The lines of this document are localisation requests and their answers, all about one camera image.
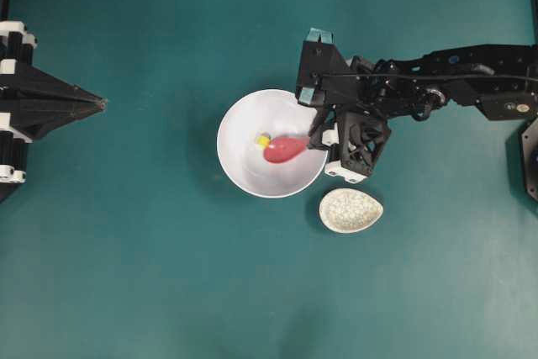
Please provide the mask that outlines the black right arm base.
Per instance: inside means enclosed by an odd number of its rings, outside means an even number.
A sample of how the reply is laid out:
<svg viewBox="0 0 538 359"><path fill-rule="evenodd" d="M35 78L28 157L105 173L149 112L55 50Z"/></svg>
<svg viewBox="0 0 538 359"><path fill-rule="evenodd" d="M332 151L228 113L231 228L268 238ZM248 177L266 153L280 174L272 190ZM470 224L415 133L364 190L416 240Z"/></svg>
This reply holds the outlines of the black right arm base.
<svg viewBox="0 0 538 359"><path fill-rule="evenodd" d="M537 205L537 119L525 121L506 142L512 194Z"/></svg>

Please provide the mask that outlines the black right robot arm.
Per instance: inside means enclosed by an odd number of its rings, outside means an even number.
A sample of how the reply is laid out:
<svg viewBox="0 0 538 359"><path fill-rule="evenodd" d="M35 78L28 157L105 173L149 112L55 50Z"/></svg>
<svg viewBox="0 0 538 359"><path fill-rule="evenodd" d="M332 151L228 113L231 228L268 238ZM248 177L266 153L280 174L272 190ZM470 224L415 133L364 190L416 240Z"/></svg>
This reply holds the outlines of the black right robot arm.
<svg viewBox="0 0 538 359"><path fill-rule="evenodd" d="M537 115L537 48L474 45L418 59L345 59L334 45L304 42L295 97L314 108L309 148L325 150L326 174L369 178L391 134L388 122L424 122L453 102L490 121Z"/></svg>

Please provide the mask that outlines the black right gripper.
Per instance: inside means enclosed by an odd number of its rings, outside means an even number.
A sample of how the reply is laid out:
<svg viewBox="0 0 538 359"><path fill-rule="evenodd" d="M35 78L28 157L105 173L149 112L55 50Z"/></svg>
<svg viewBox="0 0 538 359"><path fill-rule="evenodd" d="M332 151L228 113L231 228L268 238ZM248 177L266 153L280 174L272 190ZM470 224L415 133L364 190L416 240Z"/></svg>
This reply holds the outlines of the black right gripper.
<svg viewBox="0 0 538 359"><path fill-rule="evenodd" d="M317 108L307 148L328 150L325 174L364 181L372 175L390 134L384 120L355 112L341 113L335 119L332 106Z"/></svg>

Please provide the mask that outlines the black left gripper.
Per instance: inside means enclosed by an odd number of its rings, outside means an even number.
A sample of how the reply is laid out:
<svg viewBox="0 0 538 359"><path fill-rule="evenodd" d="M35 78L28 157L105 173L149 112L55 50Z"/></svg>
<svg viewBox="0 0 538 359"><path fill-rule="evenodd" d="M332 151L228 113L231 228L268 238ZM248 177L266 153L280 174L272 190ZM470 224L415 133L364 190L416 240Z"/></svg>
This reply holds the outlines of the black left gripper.
<svg viewBox="0 0 538 359"><path fill-rule="evenodd" d="M31 66L36 46L24 23L1 22L1 203L26 182L29 145L34 140L106 107L104 98ZM86 103L16 103L23 97L19 91Z"/></svg>

